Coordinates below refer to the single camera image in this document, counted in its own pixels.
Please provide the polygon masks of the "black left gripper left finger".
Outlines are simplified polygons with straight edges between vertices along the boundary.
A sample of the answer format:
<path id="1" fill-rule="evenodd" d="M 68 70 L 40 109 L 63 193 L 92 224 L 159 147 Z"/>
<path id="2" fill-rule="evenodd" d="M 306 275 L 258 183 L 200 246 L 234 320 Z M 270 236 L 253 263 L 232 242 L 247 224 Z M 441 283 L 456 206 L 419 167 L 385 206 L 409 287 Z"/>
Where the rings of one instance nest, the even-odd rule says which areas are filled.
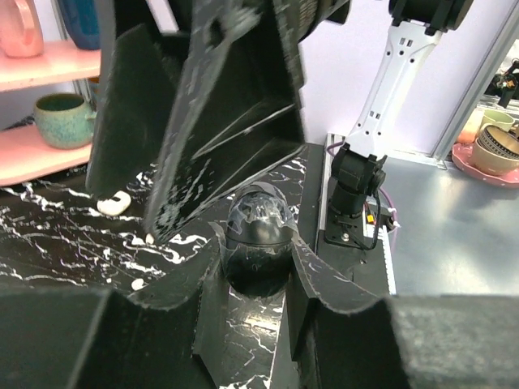
<path id="1" fill-rule="evenodd" d="M 220 244 L 130 296 L 1 291 L 4 388 L 216 388 L 225 328 Z"/>

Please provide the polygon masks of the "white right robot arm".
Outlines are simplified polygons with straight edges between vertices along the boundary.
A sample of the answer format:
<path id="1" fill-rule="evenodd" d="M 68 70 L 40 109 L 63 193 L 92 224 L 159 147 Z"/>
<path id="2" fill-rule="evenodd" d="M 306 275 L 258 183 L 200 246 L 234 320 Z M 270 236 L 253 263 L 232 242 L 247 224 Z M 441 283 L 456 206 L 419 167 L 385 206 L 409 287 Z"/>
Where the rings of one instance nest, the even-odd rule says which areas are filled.
<path id="1" fill-rule="evenodd" d="M 144 226 L 165 243 L 205 209 L 296 156 L 305 143 L 298 44 L 350 1 L 94 1 L 101 81 L 87 190 L 108 199 L 157 163 Z M 329 209 L 354 218 L 385 179 L 386 138 L 443 33 L 474 1 L 389 1 L 392 23 L 362 112 L 332 163 Z"/>

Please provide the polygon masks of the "black earbud charging case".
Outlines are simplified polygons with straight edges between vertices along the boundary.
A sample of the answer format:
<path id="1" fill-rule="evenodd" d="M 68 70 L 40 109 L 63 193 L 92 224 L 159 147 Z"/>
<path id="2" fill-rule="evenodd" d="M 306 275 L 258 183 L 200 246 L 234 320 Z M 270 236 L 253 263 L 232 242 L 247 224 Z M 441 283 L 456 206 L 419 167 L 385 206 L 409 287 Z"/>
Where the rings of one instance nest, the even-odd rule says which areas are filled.
<path id="1" fill-rule="evenodd" d="M 254 182 L 237 192 L 224 226 L 210 225 L 220 244 L 222 273 L 237 293 L 269 299 L 285 289 L 299 232 L 281 190 Z"/>

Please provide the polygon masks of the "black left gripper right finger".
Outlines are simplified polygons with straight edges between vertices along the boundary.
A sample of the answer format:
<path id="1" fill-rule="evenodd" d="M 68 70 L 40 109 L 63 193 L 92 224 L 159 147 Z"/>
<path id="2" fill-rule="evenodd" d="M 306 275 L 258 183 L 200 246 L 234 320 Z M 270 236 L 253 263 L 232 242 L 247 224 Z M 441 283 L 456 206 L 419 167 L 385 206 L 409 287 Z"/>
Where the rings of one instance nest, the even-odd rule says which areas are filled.
<path id="1" fill-rule="evenodd" d="M 515 388 L 512 296 L 377 296 L 301 239 L 286 287 L 301 388 Z"/>

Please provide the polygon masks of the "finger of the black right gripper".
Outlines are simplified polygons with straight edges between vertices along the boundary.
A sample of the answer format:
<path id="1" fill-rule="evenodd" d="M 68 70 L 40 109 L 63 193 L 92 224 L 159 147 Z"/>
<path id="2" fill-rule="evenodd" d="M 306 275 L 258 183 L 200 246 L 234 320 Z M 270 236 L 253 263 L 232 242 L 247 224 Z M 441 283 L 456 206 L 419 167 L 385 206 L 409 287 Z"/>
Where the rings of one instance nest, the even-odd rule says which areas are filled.
<path id="1" fill-rule="evenodd" d="M 187 59 L 186 32 L 152 33 L 138 24 L 101 33 L 101 98 L 86 188 L 107 199 L 157 157 Z"/>

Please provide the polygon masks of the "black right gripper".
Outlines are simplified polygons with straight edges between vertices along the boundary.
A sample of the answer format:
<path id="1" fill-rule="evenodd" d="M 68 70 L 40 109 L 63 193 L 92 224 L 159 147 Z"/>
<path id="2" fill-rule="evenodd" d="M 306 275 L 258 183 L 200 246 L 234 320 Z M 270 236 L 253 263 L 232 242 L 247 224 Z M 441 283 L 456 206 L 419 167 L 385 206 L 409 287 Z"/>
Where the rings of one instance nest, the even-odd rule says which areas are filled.
<path id="1" fill-rule="evenodd" d="M 187 60 L 157 160 L 144 229 L 168 242 L 217 200 L 296 155 L 304 144 L 298 43 L 348 1 L 166 1 Z M 161 33 L 149 1 L 98 1 L 102 38 Z"/>

